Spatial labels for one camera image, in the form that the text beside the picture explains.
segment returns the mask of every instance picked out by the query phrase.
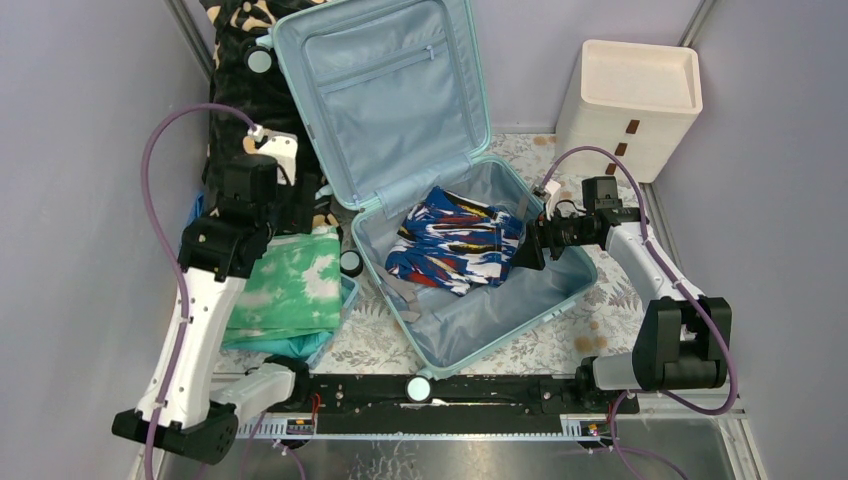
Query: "metal frame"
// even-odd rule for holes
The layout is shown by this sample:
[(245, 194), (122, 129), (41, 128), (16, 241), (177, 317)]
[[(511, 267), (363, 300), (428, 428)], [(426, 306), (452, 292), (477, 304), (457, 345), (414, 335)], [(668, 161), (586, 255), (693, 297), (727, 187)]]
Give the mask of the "metal frame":
[(719, 1), (721, 0), (701, 0), (701, 3), (698, 4), (698, 8), (695, 9), (695, 13), (692, 15), (692, 19), (689, 20), (689, 25), (687, 25), (686, 29), (683, 31), (683, 36), (681, 36), (680, 41), (677, 42), (678, 46), (692, 47), (692, 44), (698, 39), (698, 35), (701, 34), (704, 24), (707, 22), (710, 14), (713, 13), (713, 8), (715, 8)]
[(767, 480), (760, 454), (750, 434), (748, 419), (719, 418), (716, 424), (721, 430), (724, 449), (734, 476), (744, 480)]
[[(464, 435), (446, 435), (446, 434), (404, 434), (404, 433), (369, 433), (363, 435), (352, 434), (315, 434), (315, 435), (291, 435), (286, 434), (286, 426), (289, 421), (307, 420), (309, 415), (291, 414), (291, 413), (274, 413), (266, 415), (262, 421), (262, 425), (257, 430), (254, 439), (264, 440), (355, 440), (355, 441), (415, 441), (415, 442), (432, 442), (442, 440), (458, 440), (458, 441), (491, 441), (491, 442), (509, 442), (509, 441), (527, 441), (527, 442), (580, 442), (595, 441), (594, 437), (581, 435), (581, 420), (573, 420), (565, 415), (560, 416), (562, 424), (562, 433), (517, 433), (514, 435), (505, 434), (464, 434)], [(242, 424), (236, 438), (250, 438), (250, 432), (256, 426), (257, 418), (253, 418)]]
[(194, 18), (192, 18), (191, 13), (186, 8), (184, 0), (165, 0), (165, 5), (171, 11), (174, 20), (177, 21), (177, 26), (188, 42), (188, 46), (197, 59), (200, 69), (203, 70), (203, 74), (206, 75), (207, 79), (211, 79), (212, 72), (215, 71), (215, 67), (212, 64), (212, 55), (206, 48), (203, 36), (200, 34), (200, 30), (197, 29)]

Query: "open suitcase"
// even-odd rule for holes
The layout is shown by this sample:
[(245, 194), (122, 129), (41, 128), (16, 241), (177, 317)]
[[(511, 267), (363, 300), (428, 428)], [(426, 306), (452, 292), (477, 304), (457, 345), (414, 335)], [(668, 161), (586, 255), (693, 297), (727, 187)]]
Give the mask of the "open suitcase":
[(353, 237), (422, 375), (457, 373), (595, 283), (580, 248), (464, 297), (386, 279), (398, 227), (435, 185), (512, 214), (529, 197), (525, 223), (542, 209), (503, 159), (484, 155), (491, 130), (469, 0), (335, 1), (286, 17), (257, 43), (276, 51), (336, 199), (359, 211)]

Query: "green tie-dye cloth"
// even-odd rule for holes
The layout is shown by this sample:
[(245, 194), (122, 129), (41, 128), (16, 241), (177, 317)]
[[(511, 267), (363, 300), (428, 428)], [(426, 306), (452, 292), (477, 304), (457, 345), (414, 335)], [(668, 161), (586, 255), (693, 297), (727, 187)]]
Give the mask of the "green tie-dye cloth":
[(339, 250), (335, 227), (272, 240), (233, 308), (223, 344), (281, 340), (338, 328)]

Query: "suitcase lid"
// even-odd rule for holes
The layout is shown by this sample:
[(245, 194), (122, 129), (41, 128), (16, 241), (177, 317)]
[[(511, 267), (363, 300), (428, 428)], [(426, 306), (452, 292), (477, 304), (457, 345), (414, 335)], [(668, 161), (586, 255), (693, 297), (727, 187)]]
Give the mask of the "suitcase lid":
[(335, 1), (280, 20), (271, 37), (345, 207), (423, 195), (488, 147), (469, 0)]

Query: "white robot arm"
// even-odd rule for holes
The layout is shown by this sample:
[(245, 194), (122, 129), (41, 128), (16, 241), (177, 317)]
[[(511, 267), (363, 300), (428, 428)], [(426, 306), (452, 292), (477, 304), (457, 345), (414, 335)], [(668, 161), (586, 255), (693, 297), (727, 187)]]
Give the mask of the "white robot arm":
[[(271, 359), (228, 387), (209, 391), (227, 321), (255, 261), (275, 233), (296, 223), (287, 215), (293, 203), (297, 139), (267, 135), (258, 154), (225, 167), (214, 208), (183, 231), (178, 261), (188, 298), (177, 292), (153, 377), (136, 408), (115, 416), (115, 435), (144, 443), (153, 422), (155, 446), (214, 464), (229, 451), (239, 424), (292, 395), (296, 372), (283, 359)], [(304, 195), (311, 228), (314, 192)], [(189, 304), (188, 321), (182, 317), (183, 302)], [(160, 389), (170, 369), (163, 397)]]
[[(553, 260), (568, 246), (599, 245), (624, 269), (642, 299), (645, 316), (633, 351), (586, 359), (577, 376), (590, 388), (603, 391), (718, 388), (727, 376), (727, 361), (682, 290), (691, 294), (716, 324), (725, 344), (730, 338), (731, 311), (723, 298), (708, 298), (686, 280), (656, 243), (650, 225), (644, 226), (638, 208), (625, 208), (618, 198), (615, 177), (583, 181), (585, 214), (564, 217), (559, 211), (540, 215), (527, 225), (524, 244), (512, 260), (514, 267), (542, 269), (542, 248)], [(653, 248), (656, 257), (649, 251)], [(681, 328), (695, 334), (681, 340)]]

